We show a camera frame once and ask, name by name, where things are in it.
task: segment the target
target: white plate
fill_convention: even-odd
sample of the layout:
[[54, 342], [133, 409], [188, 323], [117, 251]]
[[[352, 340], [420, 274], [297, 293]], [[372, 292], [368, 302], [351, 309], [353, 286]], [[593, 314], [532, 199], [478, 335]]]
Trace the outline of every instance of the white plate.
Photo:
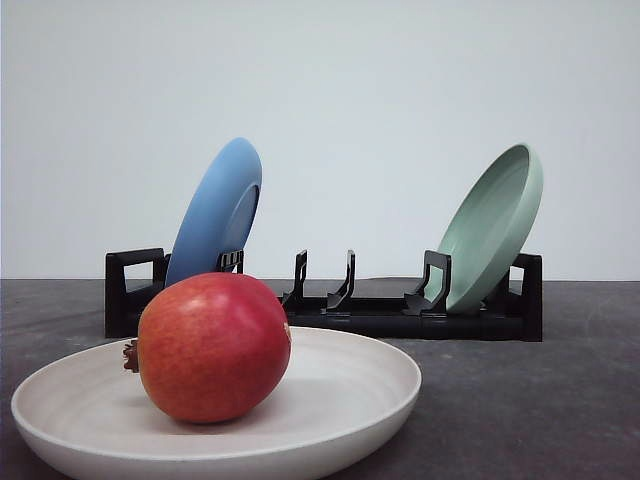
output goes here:
[[76, 479], [305, 479], [347, 467], [402, 426], [421, 374], [371, 338], [292, 327], [289, 368], [246, 416], [178, 423], [123, 370], [126, 341], [58, 360], [11, 400], [18, 428], [45, 462]]

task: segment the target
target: pomegranate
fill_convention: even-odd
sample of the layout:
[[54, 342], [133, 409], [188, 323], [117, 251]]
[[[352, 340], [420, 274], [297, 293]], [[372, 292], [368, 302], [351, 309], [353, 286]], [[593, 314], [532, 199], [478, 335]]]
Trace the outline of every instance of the pomegranate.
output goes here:
[[264, 283], [204, 273], [175, 283], [145, 308], [125, 368], [138, 370], [155, 405], [183, 421], [239, 417], [271, 393], [289, 363], [291, 337]]

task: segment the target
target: green plate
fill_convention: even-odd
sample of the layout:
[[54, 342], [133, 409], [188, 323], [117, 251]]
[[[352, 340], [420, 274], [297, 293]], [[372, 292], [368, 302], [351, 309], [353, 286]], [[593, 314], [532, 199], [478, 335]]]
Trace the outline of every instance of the green plate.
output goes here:
[[[451, 255], [447, 311], [468, 313], [509, 270], [529, 235], [542, 197], [542, 166], [533, 150], [515, 145], [491, 164], [449, 224], [438, 251]], [[433, 268], [425, 296], [440, 291]]]

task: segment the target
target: dish rack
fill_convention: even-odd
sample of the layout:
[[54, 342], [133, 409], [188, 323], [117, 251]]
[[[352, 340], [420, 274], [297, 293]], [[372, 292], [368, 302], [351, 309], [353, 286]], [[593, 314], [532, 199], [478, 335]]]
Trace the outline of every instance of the dish rack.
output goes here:
[[[170, 254], [158, 249], [108, 253], [105, 275], [105, 336], [137, 335], [140, 314], [164, 287]], [[307, 251], [296, 255], [293, 289], [279, 297], [292, 326], [330, 328], [370, 337], [430, 340], [542, 341], [542, 257], [520, 253], [513, 267], [524, 271], [520, 291], [510, 289], [507, 271], [481, 308], [471, 314], [447, 312], [451, 290], [451, 256], [432, 250], [424, 253], [423, 275], [410, 292], [395, 297], [354, 297], [356, 256], [347, 253], [346, 276], [326, 296], [306, 296]], [[146, 287], [127, 291], [124, 267], [153, 262], [153, 280]], [[243, 272], [244, 251], [219, 256], [215, 271]], [[428, 300], [424, 290], [432, 268], [442, 271], [442, 285]]]

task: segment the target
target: gray countertop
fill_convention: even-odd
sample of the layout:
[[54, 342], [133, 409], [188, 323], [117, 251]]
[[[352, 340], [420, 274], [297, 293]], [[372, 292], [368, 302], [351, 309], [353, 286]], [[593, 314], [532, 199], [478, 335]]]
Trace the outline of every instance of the gray countertop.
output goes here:
[[[316, 294], [338, 283], [305, 286]], [[359, 280], [356, 295], [413, 283]], [[10, 399], [40, 367], [112, 341], [104, 282], [3, 280], [1, 289], [0, 477], [67, 478], [23, 442]], [[545, 282], [542, 343], [385, 341], [422, 369], [415, 409], [386, 445], [332, 480], [640, 478], [640, 282]]]

